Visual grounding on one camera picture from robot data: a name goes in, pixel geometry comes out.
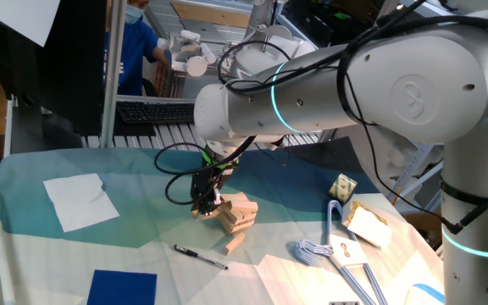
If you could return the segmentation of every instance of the keyboard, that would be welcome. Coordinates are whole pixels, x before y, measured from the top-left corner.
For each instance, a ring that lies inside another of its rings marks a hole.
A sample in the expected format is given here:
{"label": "keyboard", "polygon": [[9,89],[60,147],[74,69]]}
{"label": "keyboard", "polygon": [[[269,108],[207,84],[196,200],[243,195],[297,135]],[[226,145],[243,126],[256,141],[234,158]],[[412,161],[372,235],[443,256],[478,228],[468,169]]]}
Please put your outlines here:
{"label": "keyboard", "polygon": [[193,123],[193,103],[117,102],[119,115],[127,124]]}

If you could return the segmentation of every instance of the blue tablecloth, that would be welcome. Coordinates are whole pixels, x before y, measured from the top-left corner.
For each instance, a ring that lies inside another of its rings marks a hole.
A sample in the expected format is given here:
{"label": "blue tablecloth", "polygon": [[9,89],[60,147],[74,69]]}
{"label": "blue tablecloth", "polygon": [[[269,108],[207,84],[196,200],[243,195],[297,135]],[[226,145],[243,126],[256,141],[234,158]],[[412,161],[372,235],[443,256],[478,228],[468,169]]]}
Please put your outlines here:
{"label": "blue tablecloth", "polygon": [[[140,247],[190,218],[190,207],[177,206],[164,196],[172,175],[153,165],[155,149],[71,149],[12,155],[0,167],[0,220],[8,233],[63,238],[120,247]],[[287,160],[287,152],[266,152]],[[198,152],[167,151],[161,165],[172,169],[201,166]],[[64,233],[42,182],[97,173],[120,217]],[[222,192],[245,192],[258,203],[256,224],[322,221],[328,190],[340,171],[321,169],[299,158],[284,167],[259,151],[245,152],[240,168]],[[356,193],[377,192],[364,173],[344,172],[358,182]],[[189,198],[191,178],[174,184],[171,194]]]}

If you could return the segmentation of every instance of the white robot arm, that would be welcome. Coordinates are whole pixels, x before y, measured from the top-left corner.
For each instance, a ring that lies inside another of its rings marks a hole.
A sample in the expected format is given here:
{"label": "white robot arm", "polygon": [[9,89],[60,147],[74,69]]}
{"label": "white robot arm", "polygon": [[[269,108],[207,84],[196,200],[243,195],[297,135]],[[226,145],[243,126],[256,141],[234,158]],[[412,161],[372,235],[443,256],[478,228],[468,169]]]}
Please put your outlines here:
{"label": "white robot arm", "polygon": [[158,46],[170,50],[173,70],[199,77],[207,71],[209,64],[216,62],[216,57],[207,44],[200,41],[199,34],[183,30],[179,35],[171,34],[168,41],[159,38]]}
{"label": "white robot arm", "polygon": [[[488,11],[475,16],[488,19]],[[409,139],[445,142],[442,215],[456,222],[481,209],[488,202],[488,30],[426,27],[361,46],[342,78],[336,60],[280,82],[345,47],[278,64],[247,82],[203,88],[195,122],[211,153],[223,158],[249,136],[274,142],[363,118]],[[446,304],[488,304],[488,210],[455,227],[465,225],[460,233],[444,227]]]}

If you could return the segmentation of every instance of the face mask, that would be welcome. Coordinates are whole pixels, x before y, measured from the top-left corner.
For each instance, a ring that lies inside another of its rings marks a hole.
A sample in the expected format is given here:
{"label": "face mask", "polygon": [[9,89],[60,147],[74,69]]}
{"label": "face mask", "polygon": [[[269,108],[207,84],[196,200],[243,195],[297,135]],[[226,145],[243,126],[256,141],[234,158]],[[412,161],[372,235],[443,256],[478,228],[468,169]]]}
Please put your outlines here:
{"label": "face mask", "polygon": [[125,10],[125,23],[132,25],[137,22],[143,14],[144,11],[142,9],[127,4],[127,9]]}

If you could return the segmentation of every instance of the pen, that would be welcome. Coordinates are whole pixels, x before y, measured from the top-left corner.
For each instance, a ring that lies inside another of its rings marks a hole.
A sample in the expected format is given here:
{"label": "pen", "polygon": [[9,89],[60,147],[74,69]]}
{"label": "pen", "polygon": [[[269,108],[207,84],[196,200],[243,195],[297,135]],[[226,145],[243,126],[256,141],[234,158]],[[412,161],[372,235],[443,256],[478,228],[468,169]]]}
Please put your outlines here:
{"label": "pen", "polygon": [[199,258],[203,262],[210,263],[210,264],[212,264],[214,266],[220,267],[223,270],[229,269],[229,267],[225,266],[222,263],[214,262],[213,260],[210,260],[208,258],[205,258],[203,255],[201,255],[201,254],[199,254],[197,252],[193,252],[192,250],[188,250],[188,249],[186,249],[184,247],[180,247],[178,245],[175,245],[175,250],[178,251],[178,252],[180,252],[180,253],[184,253],[187,256],[191,256],[192,258]]}

